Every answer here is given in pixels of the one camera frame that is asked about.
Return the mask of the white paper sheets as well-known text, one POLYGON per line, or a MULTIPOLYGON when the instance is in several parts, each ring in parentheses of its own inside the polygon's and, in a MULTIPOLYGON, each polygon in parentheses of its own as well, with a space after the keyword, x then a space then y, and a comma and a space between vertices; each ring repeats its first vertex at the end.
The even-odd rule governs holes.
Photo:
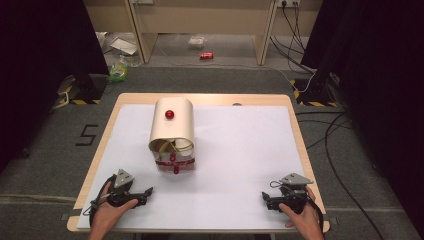
POLYGON ((128 55, 133 55, 137 52, 138 48, 135 44, 132 44, 128 41, 125 41, 119 37, 115 38, 110 46, 114 49, 120 50, 121 52, 128 54, 128 55))

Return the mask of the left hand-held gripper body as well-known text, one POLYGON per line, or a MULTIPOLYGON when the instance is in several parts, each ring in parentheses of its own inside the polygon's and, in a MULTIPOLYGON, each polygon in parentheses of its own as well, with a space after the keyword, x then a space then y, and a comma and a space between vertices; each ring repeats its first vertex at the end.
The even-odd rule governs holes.
POLYGON ((131 174, 119 169, 118 173, 112 176, 107 202, 113 207, 120 207, 133 199, 137 200, 138 193, 130 193, 133 181, 134 177, 131 174))

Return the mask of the clear plastic food container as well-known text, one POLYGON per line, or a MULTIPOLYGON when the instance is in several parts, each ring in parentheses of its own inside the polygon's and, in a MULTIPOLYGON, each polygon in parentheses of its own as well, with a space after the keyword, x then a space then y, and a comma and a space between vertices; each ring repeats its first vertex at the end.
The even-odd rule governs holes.
POLYGON ((207 39, 203 36, 191 36, 188 40, 188 47, 192 50, 203 49, 206 45, 207 39))

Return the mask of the pile of red packets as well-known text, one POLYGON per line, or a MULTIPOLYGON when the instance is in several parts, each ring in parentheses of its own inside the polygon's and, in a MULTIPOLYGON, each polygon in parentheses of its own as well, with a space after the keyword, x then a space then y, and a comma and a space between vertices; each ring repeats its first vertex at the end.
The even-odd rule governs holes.
POLYGON ((179 173, 182 173, 182 172, 193 171, 195 169, 195 162, 194 162, 194 164, 183 165, 183 166, 160 166, 160 165, 157 165, 157 168, 158 168, 159 171, 162 171, 162 172, 171 172, 173 174, 179 174, 179 173))

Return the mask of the white plastic bag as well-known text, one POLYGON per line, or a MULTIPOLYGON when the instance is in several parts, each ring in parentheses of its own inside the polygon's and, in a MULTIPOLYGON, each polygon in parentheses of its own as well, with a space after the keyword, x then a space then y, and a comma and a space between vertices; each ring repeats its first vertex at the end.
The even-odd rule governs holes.
POLYGON ((101 47, 101 50, 103 52, 106 52, 109 49, 108 33, 107 32, 97 32, 96 37, 97 37, 98 43, 101 47))

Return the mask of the cream storage box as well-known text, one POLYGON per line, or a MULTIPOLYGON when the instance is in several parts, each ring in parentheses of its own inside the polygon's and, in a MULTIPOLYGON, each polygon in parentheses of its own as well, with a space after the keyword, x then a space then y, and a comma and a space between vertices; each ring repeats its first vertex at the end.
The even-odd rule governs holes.
POLYGON ((165 97, 155 104, 149 144, 156 139, 182 138, 194 144, 193 104, 183 97, 165 97))

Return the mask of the black striped stand base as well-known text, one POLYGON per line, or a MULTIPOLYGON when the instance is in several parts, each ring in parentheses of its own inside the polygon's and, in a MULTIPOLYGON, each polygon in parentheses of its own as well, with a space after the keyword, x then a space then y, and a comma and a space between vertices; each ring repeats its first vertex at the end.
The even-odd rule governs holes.
POLYGON ((70 75, 64 79, 58 89, 58 104, 99 104, 106 84, 105 75, 89 74, 87 81, 77 80, 70 75))
POLYGON ((290 80, 296 102, 303 106, 336 107, 337 103, 326 83, 313 83, 311 79, 290 80))

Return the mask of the person's right hand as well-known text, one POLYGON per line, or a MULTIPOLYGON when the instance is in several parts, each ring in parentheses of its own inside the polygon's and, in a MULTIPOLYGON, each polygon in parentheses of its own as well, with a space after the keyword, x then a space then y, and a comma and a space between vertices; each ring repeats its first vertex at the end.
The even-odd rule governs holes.
POLYGON ((319 215, 310 204, 305 205, 301 214, 296 214, 283 203, 280 203, 279 207, 289 217, 289 221, 285 224, 286 228, 295 227, 300 234, 317 234, 318 232, 323 234, 319 224, 319 215))

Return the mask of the row of red packets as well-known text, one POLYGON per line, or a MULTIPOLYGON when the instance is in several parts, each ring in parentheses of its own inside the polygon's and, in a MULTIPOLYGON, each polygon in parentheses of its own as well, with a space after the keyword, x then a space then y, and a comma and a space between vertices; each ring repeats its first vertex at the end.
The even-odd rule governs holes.
POLYGON ((176 162, 171 162, 171 161, 156 161, 157 165, 160 166, 183 166, 183 165, 189 165, 189 164, 194 164, 195 160, 191 159, 191 160, 187 160, 187 161, 176 161, 176 162))

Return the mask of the person's left hand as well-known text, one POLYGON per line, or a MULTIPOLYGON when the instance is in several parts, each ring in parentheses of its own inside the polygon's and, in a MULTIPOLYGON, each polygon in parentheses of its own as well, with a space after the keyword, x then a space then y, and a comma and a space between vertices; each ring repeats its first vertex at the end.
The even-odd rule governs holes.
POLYGON ((130 209, 136 206, 137 200, 133 199, 120 207, 111 206, 106 200, 106 194, 110 188, 111 183, 108 182, 103 189, 100 199, 98 201, 98 208, 94 214, 91 224, 91 232, 105 232, 108 233, 114 228, 118 220, 130 209))

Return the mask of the beige wooden desk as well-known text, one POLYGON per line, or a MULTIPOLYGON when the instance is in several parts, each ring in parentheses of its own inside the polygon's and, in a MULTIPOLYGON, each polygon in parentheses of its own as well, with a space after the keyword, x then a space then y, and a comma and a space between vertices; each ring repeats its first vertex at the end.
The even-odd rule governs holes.
POLYGON ((163 33, 249 35, 259 65, 269 38, 289 36, 295 26, 308 37, 323 0, 301 0, 278 8, 277 0, 83 0, 97 32, 131 32, 139 58, 150 61, 163 33))

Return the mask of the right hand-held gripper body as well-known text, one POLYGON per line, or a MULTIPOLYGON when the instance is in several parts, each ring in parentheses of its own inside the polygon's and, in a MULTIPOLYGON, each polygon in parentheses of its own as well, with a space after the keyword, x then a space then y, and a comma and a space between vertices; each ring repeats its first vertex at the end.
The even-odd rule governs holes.
POLYGON ((306 186, 313 181, 297 173, 290 173, 281 178, 280 183, 282 199, 279 203, 287 205, 296 214, 302 213, 308 201, 306 186))

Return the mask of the black curtain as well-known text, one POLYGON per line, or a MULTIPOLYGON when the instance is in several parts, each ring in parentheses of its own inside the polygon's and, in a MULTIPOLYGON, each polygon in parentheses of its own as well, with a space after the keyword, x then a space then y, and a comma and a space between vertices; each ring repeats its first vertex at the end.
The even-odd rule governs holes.
POLYGON ((107 72, 84 0, 0 0, 0 172, 29 144, 66 77, 107 72))
POLYGON ((339 77, 373 160, 424 238, 424 0, 322 0, 302 62, 339 77))

